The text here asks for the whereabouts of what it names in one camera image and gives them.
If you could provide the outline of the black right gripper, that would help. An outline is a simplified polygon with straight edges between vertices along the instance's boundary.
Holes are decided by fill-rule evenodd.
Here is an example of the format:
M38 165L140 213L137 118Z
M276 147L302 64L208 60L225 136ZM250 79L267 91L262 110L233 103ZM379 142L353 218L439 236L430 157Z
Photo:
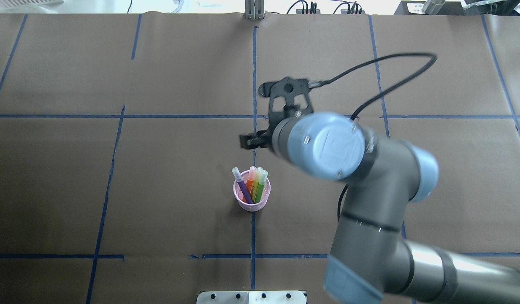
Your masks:
M272 132L270 129L259 130L256 133L240 134L239 146L246 150L256 148L275 150L272 144Z

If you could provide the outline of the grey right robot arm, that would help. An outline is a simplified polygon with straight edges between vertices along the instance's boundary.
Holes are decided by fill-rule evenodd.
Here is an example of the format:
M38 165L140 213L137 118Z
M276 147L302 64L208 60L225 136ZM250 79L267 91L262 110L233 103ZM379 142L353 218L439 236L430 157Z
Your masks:
M520 268L505 267L401 237L407 205L426 199L439 167L428 151L334 112L285 118L239 136L269 148L347 194L324 278L344 304L379 304L390 293L431 304L520 304Z

